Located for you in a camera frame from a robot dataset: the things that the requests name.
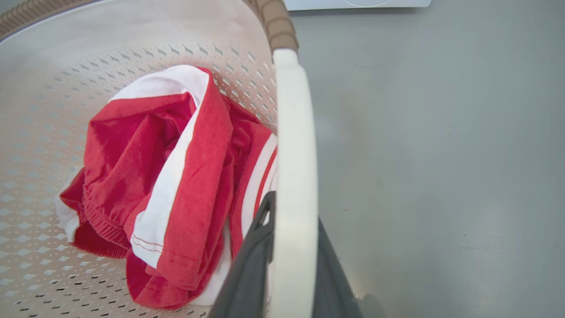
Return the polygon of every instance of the clothing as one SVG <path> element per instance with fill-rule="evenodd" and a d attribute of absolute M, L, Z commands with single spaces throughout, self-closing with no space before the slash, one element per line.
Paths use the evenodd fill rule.
<path fill-rule="evenodd" d="M 135 302 L 176 308 L 202 293 L 198 302 L 213 302 L 272 189 L 276 147 L 208 70 L 171 67 L 122 89 L 90 121 L 84 168 L 56 210 L 73 246 L 127 258 Z"/>

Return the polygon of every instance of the beige woven handle grip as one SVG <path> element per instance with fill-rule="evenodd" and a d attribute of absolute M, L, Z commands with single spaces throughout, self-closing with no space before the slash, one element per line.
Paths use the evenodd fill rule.
<path fill-rule="evenodd" d="M 27 0 L 0 15 L 0 41 L 33 23 L 95 0 Z M 296 32 L 283 0 L 243 0 L 263 25 L 271 51 L 298 51 Z"/>

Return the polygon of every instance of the gray surface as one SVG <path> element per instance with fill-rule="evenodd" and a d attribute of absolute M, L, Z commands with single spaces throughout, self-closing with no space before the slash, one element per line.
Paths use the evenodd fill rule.
<path fill-rule="evenodd" d="M 565 1 L 293 20 L 366 317 L 564 317 Z"/>

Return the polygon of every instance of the white object edge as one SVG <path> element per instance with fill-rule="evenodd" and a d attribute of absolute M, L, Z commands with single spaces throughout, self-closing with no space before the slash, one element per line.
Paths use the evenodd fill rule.
<path fill-rule="evenodd" d="M 284 0 L 288 11 L 340 8 L 427 7 L 432 0 Z"/>
<path fill-rule="evenodd" d="M 311 317 L 318 259 L 318 168 L 308 78 L 291 49 L 273 52 L 279 114 L 279 189 L 272 318 Z"/>

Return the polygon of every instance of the white perforated basket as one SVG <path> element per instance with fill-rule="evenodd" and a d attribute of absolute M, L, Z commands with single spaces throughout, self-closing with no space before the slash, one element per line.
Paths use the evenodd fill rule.
<path fill-rule="evenodd" d="M 278 134 L 270 315 L 308 316 L 318 237 L 314 129 L 282 2 L 89 2 L 30 0 L 1 17 L 2 316 L 206 315 L 208 307 L 133 303 L 123 262 L 71 247 L 53 213 L 53 197 L 82 165 L 88 120 L 134 79 L 179 64 L 210 69 L 223 94 Z"/>

